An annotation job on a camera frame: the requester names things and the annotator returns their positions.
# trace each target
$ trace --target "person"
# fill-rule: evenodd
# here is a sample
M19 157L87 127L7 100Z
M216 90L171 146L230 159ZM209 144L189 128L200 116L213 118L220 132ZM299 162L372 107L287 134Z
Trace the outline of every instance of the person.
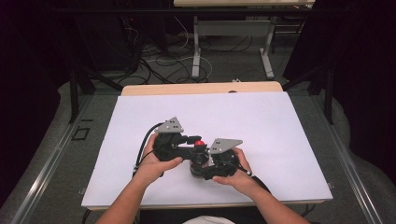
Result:
M131 179L114 203L110 205L96 223L133 223L145 190L149 185L165 171L173 169L183 162L180 157L171 161L159 161L153 153L150 153L157 135L157 133L154 133L150 136L143 151L143 156L146 157L143 157L144 159L140 163L134 178ZM233 148L233 150L241 165L251 172L243 150L237 147ZM268 224L309 223L240 170L228 177L214 176L212 180L221 185L232 186L238 192L248 196L256 204Z

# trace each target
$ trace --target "desk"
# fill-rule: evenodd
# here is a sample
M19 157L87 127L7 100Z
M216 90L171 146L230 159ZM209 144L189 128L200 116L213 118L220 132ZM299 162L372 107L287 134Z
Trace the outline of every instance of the desk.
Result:
M82 206L108 208L130 181L147 130L174 116L183 134L201 135L208 144L217 137L242 139L254 174L281 202L332 199L288 94L277 82L241 82L125 87ZM150 185L141 208L243 205L253 202L232 187L192 177L183 162Z
M313 5L315 0L175 0L176 7L275 7ZM199 77L201 49L200 35L257 35L265 36L264 48L260 49L264 72L268 79L275 78L268 58L272 37L276 27L276 17L269 21L199 21L194 17L194 58L191 77Z

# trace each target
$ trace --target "handheld controller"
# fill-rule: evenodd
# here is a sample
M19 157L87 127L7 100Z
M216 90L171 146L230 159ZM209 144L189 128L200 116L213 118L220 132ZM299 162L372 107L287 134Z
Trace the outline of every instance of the handheld controller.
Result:
M211 179L215 175L233 175L239 160L232 148L242 144L241 140L217 138L211 148L201 140L201 136L186 136L177 118L167 120L154 132L159 133L153 145L153 153L160 161L170 161L176 157L190 161L193 176ZM181 147L181 144L193 145Z

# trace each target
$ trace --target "gray carpet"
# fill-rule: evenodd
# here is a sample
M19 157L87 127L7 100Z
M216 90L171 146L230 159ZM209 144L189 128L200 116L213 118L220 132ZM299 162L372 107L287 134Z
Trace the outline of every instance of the gray carpet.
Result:
M209 38L206 41L210 43L211 49L215 47L216 49L229 49L243 38L217 37ZM282 84L286 80L282 78L281 74L287 64L296 39L294 35L279 36L276 39L276 53L270 54L273 70L276 73L276 80ZM242 81L266 80L258 52L260 44L260 39L253 38L251 47L241 52L203 51L202 56L210 61L210 65L203 62L204 69L210 71L211 66L213 70L209 82L228 82L235 78L239 78ZM155 58L156 56L151 56L147 57L147 60ZM183 63L189 64L191 60L185 60ZM165 77L178 71L169 77L175 82L177 82L178 78L186 76L186 73L182 71L184 68L181 64L172 66L150 64L152 64L153 69ZM146 77L148 73L139 69L136 75ZM127 85L137 84L141 81L139 78L128 78L121 83ZM94 83L97 87L97 92L92 99L90 98L91 102L87 110L83 112L82 117L78 121L77 126L80 131L74 136L75 140L68 142L66 151L57 165L50 182L46 186L40 200L35 204L33 213L28 218L29 223L79 223L82 220L85 209L80 206L83 195L79 192L82 188L88 186L96 156L117 99L117 93L108 86L97 81ZM155 77L151 77L150 84L154 83L160 83L160 81ZM59 91L62 95L62 102L57 115L35 157L32 159L28 170L0 210L1 223L10 223L14 218L50 153L56 149L67 128L67 121L70 116L70 99L67 84L61 87ZM320 119L321 115L316 110L312 97L306 94L306 83L302 83L290 90L290 98L318 158L323 174L327 181L332 182L335 186L332 189L334 200L317 205L315 210L309 213L307 219L320 223L368 223L355 192L352 190L340 161L334 152L334 143L329 137L326 125ZM336 102L334 102L333 106L333 119L335 129L347 146L349 126L342 107ZM87 131L86 139L78 140L83 138L84 132ZM352 158L368 193L372 196L375 208L380 214L383 223L393 223L392 221L396 218L394 214L394 211L396 211L395 187L373 165L353 155ZM305 205L293 205L291 208L298 213L302 213L305 210ZM93 223L100 215L100 212L92 212L87 223Z

